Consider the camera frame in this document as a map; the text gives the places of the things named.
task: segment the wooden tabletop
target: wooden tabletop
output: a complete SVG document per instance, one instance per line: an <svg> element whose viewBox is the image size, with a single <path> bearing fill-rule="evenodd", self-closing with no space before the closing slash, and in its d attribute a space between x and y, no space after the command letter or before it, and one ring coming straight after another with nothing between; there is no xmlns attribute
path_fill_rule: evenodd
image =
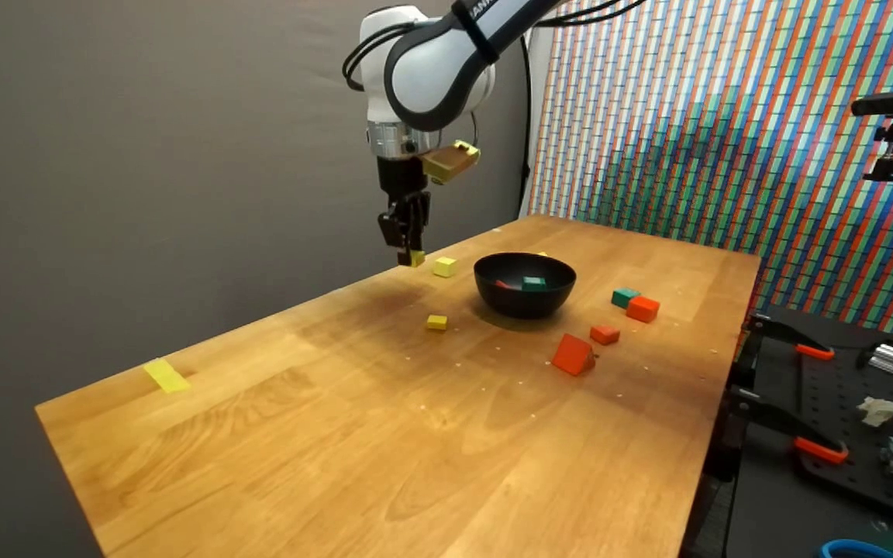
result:
<svg viewBox="0 0 893 558"><path fill-rule="evenodd" d="M482 307L492 250L581 273L552 323ZM761 261L549 216L437 254L41 403L101 552L676 556ZM661 316L626 318L621 285ZM556 373L599 323L621 343Z"/></svg>

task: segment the yellow piece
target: yellow piece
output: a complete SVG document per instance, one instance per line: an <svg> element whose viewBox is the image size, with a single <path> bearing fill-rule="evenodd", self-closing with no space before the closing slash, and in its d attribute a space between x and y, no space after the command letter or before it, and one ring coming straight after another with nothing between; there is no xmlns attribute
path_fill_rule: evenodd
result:
<svg viewBox="0 0 893 558"><path fill-rule="evenodd" d="M433 261L433 277L451 278L456 273L456 261L452 257L437 257Z"/></svg>
<svg viewBox="0 0 893 558"><path fill-rule="evenodd" d="M452 150L465 153L467 159L479 159L479 155L482 155L482 150L475 150L475 147L465 142L465 140L456 140Z"/></svg>
<svg viewBox="0 0 893 558"><path fill-rule="evenodd" d="M177 392L188 392L188 388L191 388L169 359L146 364L142 373L146 373L164 395L177 395Z"/></svg>
<svg viewBox="0 0 893 558"><path fill-rule="evenodd" d="M430 316L425 318L425 328L442 331L442 328L448 328L448 316L430 314Z"/></svg>

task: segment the cable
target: cable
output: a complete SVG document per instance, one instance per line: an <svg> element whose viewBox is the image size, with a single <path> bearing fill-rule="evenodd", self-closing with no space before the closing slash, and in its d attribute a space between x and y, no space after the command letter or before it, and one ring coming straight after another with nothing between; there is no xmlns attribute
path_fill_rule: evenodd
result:
<svg viewBox="0 0 893 558"><path fill-rule="evenodd" d="M472 112L472 128L475 128L475 147L482 147L479 112Z"/></svg>
<svg viewBox="0 0 893 558"><path fill-rule="evenodd" d="M612 3L599 3L599 7L589 7L589 10L581 10L581 13L568 13L568 15L559 15L559 20L543 20L535 21L535 27L584 27L584 26L596 26L596 21L607 21L607 20L616 20L624 13L634 13L640 10L646 0L636 0L624 10L615 10L615 13L603 13L603 10L612 10L616 0Z"/></svg>
<svg viewBox="0 0 893 558"><path fill-rule="evenodd" d="M530 140L534 140L534 71L530 71L530 48L526 37L519 40L521 44L521 65L525 65L525 94L526 94L526 130L525 130L525 142L521 142L521 179L519 179L519 209L516 216L521 214L521 204L526 197L530 190Z"/></svg>
<svg viewBox="0 0 893 558"><path fill-rule="evenodd" d="M549 27L549 26L560 26L560 21L570 21L570 20L584 20L584 15L593 15L593 13L603 13L603 10L612 10L616 0L607 0L607 3L596 3L589 10L576 10L576 13L563 13L563 15L552 15L552 20L543 20L535 21L535 27Z"/></svg>
<svg viewBox="0 0 893 558"><path fill-rule="evenodd" d="M387 44L387 40L394 40L394 37L402 37L402 35L412 30L412 27L419 27L419 26L415 26L415 21L409 21L409 26L387 26L387 27L370 35L366 40L360 40L360 44L347 52L347 60L344 60L344 65L340 65L340 75L344 75L347 87L352 87L352 89L364 89L364 83L353 82L357 65L360 65L370 52L374 52L381 44Z"/></svg>
<svg viewBox="0 0 893 558"><path fill-rule="evenodd" d="M616 15L624 15L624 13L640 10L646 0L636 0L636 3L624 7L624 10L606 13L606 10L612 10L615 3L621 3L621 0L607 0L607 3L596 3L596 7L589 7L589 10L576 10L576 13L556 15L556 20L543 20L543 21L535 21L535 27L584 27L584 26L607 21L607 20L616 20ZM364 83L353 78L357 65L360 65L370 52L374 52L381 44L387 44L387 40L394 40L394 37L402 37L402 35L412 30L412 27L419 27L419 21L387 26L387 27L370 35L366 40L360 40L360 44L347 52L344 68L340 68L347 87L352 87L352 89L364 89Z"/></svg>

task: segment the red block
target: red block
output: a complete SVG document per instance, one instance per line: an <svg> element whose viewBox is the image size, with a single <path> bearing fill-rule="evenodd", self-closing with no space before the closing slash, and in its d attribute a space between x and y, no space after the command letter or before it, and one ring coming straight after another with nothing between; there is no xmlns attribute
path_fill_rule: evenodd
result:
<svg viewBox="0 0 893 558"><path fill-rule="evenodd" d="M612 325L596 325L596 328L589 331L589 337L593 337L596 343L616 343L616 340L621 340L621 331L612 328Z"/></svg>
<svg viewBox="0 0 893 558"><path fill-rule="evenodd" d="M549 364L563 374L584 374L593 370L596 351L589 340L563 336Z"/></svg>
<svg viewBox="0 0 893 558"><path fill-rule="evenodd" d="M654 298L634 298L626 316L640 323L654 323L661 304Z"/></svg>

